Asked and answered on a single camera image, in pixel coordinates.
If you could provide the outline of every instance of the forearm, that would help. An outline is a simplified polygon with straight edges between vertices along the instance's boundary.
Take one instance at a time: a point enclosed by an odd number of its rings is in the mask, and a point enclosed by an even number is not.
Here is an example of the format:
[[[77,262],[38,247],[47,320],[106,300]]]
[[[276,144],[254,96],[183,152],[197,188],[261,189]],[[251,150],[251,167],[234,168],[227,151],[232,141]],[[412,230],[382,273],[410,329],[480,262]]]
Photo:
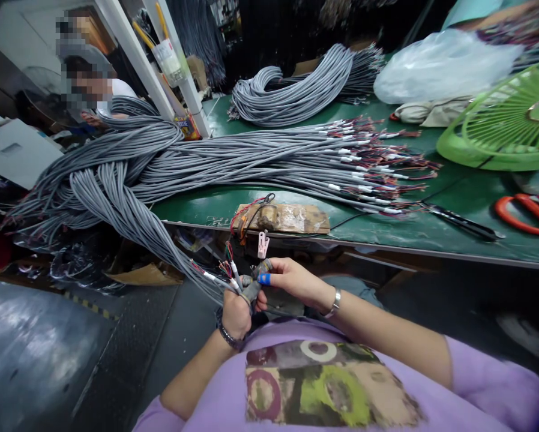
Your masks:
[[[322,312],[330,310],[334,297],[333,289],[324,294]],[[340,308],[330,321],[352,341],[368,345],[451,389],[451,356],[443,335],[392,315],[347,291],[342,291]]]
[[[167,385],[160,397],[161,404],[188,420],[209,380],[236,353],[216,329],[203,348]]]

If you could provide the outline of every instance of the clothespin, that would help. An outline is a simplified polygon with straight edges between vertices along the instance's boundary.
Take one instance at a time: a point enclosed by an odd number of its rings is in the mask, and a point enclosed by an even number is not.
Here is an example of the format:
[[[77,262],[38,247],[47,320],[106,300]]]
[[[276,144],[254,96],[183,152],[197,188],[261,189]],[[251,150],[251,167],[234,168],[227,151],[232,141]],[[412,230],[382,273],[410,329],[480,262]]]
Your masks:
[[[265,255],[268,252],[268,246],[270,245],[270,239],[266,236],[267,230],[259,232],[259,242],[257,244],[257,257],[265,259]]]

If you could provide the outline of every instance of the white shirt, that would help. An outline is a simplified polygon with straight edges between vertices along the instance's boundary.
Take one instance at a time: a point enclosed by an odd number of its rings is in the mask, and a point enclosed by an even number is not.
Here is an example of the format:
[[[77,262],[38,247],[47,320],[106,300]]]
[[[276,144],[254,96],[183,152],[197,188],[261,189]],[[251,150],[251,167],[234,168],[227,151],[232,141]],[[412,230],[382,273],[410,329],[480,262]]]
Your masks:
[[[137,98],[136,93],[130,87],[130,85],[120,79],[112,79],[112,94],[114,96],[131,96]],[[97,103],[97,112],[105,117],[111,117],[109,111],[109,104],[107,101],[99,101]]]

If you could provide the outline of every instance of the blue tape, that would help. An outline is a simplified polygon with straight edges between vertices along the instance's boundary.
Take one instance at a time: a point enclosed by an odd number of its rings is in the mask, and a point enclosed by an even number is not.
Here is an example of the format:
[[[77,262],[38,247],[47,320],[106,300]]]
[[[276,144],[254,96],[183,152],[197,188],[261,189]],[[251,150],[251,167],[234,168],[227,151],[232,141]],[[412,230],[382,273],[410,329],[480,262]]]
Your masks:
[[[257,281],[260,282],[261,285],[271,285],[271,273],[261,273],[257,277]]]

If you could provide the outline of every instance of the silver bracelet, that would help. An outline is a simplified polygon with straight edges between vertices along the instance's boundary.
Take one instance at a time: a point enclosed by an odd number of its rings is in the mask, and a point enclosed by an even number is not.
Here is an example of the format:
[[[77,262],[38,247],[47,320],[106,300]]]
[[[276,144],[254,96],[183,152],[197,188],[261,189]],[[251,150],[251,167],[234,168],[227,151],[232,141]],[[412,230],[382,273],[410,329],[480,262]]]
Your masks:
[[[333,315],[336,314],[338,309],[340,308],[340,300],[342,299],[342,291],[339,288],[336,288],[336,299],[334,300],[334,304],[331,306],[331,310],[324,315],[324,318],[331,318]]]
[[[223,326],[221,322],[220,322],[219,329],[220,329],[221,336],[226,340],[228,345],[230,345],[230,347],[235,349],[236,351],[240,351],[241,348],[244,346],[245,341],[232,338],[232,336],[227,332],[226,328]]]

